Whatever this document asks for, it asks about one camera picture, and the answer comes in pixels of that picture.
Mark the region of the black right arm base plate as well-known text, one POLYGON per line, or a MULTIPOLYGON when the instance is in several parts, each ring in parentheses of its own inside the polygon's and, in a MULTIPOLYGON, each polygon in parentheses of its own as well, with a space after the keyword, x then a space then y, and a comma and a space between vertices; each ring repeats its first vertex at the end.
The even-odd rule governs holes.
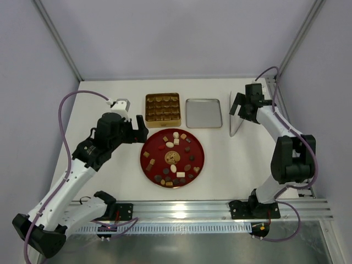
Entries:
POLYGON ((281 214, 277 203, 254 203, 233 200, 229 203, 232 219, 280 219, 281 214))

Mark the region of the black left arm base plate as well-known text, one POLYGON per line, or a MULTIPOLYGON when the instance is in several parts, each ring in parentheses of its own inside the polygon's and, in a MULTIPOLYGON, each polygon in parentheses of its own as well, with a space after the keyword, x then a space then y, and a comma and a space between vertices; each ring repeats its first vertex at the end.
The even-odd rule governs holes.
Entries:
POLYGON ((115 203, 109 212, 109 219, 112 221, 129 221, 133 218, 132 203, 115 203))

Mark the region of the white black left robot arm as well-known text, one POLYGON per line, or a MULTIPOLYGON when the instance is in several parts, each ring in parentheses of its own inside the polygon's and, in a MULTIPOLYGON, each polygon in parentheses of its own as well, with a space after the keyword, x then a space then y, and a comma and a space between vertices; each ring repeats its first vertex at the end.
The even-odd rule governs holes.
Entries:
POLYGON ((66 211, 82 187, 111 159, 121 144, 144 144, 149 133, 144 118, 136 116, 138 128, 129 118, 118 113, 104 113, 90 135, 68 153, 68 166, 46 196, 27 214, 18 213, 13 221, 16 232, 24 241, 24 252, 32 247, 47 259, 59 253, 71 234, 87 222, 110 217, 116 199, 96 192, 88 202, 66 211))

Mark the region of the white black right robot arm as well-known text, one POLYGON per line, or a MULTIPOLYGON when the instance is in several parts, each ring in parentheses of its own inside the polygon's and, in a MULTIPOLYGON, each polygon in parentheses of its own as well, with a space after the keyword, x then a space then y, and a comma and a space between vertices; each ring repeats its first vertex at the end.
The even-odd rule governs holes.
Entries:
POLYGON ((276 145, 270 163, 271 174, 247 201, 229 203, 232 219, 279 219, 277 199, 288 189, 305 189, 304 182, 317 173, 316 139, 295 129, 281 115, 273 100, 265 99, 260 83, 247 84, 238 93, 229 114, 263 126, 276 145))

